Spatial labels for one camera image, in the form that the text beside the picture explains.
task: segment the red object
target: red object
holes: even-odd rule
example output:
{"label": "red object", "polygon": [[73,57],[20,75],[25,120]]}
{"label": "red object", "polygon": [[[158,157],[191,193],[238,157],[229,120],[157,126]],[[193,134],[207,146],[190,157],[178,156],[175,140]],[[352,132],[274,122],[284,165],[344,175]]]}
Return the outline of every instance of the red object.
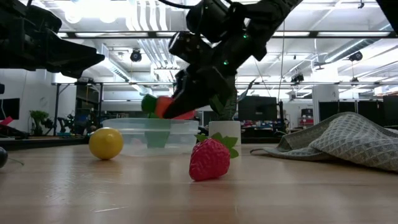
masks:
{"label": "red object", "polygon": [[195,181],[221,177],[229,169],[230,154],[226,146],[214,139],[206,139],[193,147],[189,176]]}
{"label": "red object", "polygon": [[[156,101],[156,109],[155,109],[155,114],[163,118],[163,114],[166,111],[166,109],[169,107],[169,105],[173,102],[173,99],[168,96],[160,96],[158,97]],[[175,117],[173,119],[192,119],[195,115],[195,111],[190,111],[188,113],[182,114],[178,117]]]}
{"label": "red object", "polygon": [[6,119],[4,119],[3,121],[0,122],[0,124],[2,125],[8,125],[9,123],[11,123],[14,119],[10,116],[8,116]]}

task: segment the black cable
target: black cable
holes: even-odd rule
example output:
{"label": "black cable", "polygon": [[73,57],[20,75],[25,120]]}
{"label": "black cable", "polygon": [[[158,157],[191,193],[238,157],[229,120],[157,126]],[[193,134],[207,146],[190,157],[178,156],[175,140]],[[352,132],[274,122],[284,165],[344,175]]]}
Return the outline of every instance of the black cable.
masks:
{"label": "black cable", "polygon": [[264,79],[262,78],[262,75],[261,75],[259,66],[258,66],[258,64],[257,64],[257,61],[254,61],[254,63],[256,64],[257,71],[259,72],[259,75],[260,75],[260,77],[261,77],[261,81],[262,81],[262,83],[264,84],[264,86],[265,86],[265,88],[266,88],[266,90],[267,90],[267,92],[268,92],[269,97],[271,97],[271,94],[270,94],[269,91],[268,91],[268,87],[267,87],[266,83],[264,82]]}
{"label": "black cable", "polygon": [[179,8],[179,9],[191,9],[191,8],[194,7],[194,6],[186,6],[186,5],[183,5],[183,4],[177,4],[177,3],[174,3],[174,2],[170,2],[168,0],[158,0],[158,1],[160,1],[161,3],[166,4],[168,6],[176,7],[176,8]]}
{"label": "black cable", "polygon": [[201,9],[200,9],[200,18],[199,18],[198,26],[195,31],[195,35],[198,37],[200,37],[200,26],[201,26],[201,22],[203,21],[204,15],[205,15],[205,4],[202,4]]}

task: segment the strawberry leaves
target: strawberry leaves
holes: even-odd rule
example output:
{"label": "strawberry leaves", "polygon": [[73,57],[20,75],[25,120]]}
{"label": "strawberry leaves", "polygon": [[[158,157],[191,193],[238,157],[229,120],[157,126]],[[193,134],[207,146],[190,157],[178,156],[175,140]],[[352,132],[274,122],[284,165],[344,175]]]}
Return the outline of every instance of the strawberry leaves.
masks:
{"label": "strawberry leaves", "polygon": [[204,140],[208,139],[207,136],[204,136],[202,134],[196,134],[195,137],[197,138],[198,141],[203,142]]}
{"label": "strawberry leaves", "polygon": [[[198,139],[198,141],[203,142],[204,140],[208,139],[208,137],[201,135],[201,134],[196,134],[195,137]],[[228,148],[229,153],[231,154],[231,159],[234,159],[239,156],[239,153],[237,150],[235,150],[233,147],[236,145],[238,138],[235,137],[222,137],[220,133],[216,133],[210,137],[212,139],[215,139],[219,142],[221,142],[225,147]]]}

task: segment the computer monitor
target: computer monitor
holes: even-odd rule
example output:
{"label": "computer monitor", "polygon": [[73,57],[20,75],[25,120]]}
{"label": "computer monitor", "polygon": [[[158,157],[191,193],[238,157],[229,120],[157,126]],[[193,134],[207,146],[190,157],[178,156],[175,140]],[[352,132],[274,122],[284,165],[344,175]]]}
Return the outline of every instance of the computer monitor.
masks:
{"label": "computer monitor", "polygon": [[238,103],[240,121],[276,121],[276,97],[247,96]]}
{"label": "computer monitor", "polygon": [[19,119],[19,98],[0,100],[0,120],[7,117]]}
{"label": "computer monitor", "polygon": [[344,112],[356,112],[355,111],[355,102],[338,102],[338,112],[339,113],[344,113]]}
{"label": "computer monitor", "polygon": [[386,126],[398,125],[398,96],[383,96]]}
{"label": "computer monitor", "polygon": [[323,121],[338,114],[338,102],[319,102],[319,120]]}
{"label": "computer monitor", "polygon": [[358,114],[375,122],[378,125],[383,125],[383,109],[380,101],[359,101]]}

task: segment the green toy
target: green toy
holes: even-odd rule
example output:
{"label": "green toy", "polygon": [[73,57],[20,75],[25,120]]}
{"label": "green toy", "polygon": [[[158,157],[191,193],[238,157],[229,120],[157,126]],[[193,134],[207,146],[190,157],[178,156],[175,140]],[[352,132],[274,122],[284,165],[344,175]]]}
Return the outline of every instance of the green toy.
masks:
{"label": "green toy", "polygon": [[[146,94],[141,101],[141,109],[148,114],[148,122],[145,123],[146,129],[166,129],[170,130],[171,120],[160,119],[155,114],[157,98]],[[147,139],[148,148],[164,148],[169,139],[170,131],[146,131],[144,133]]]}

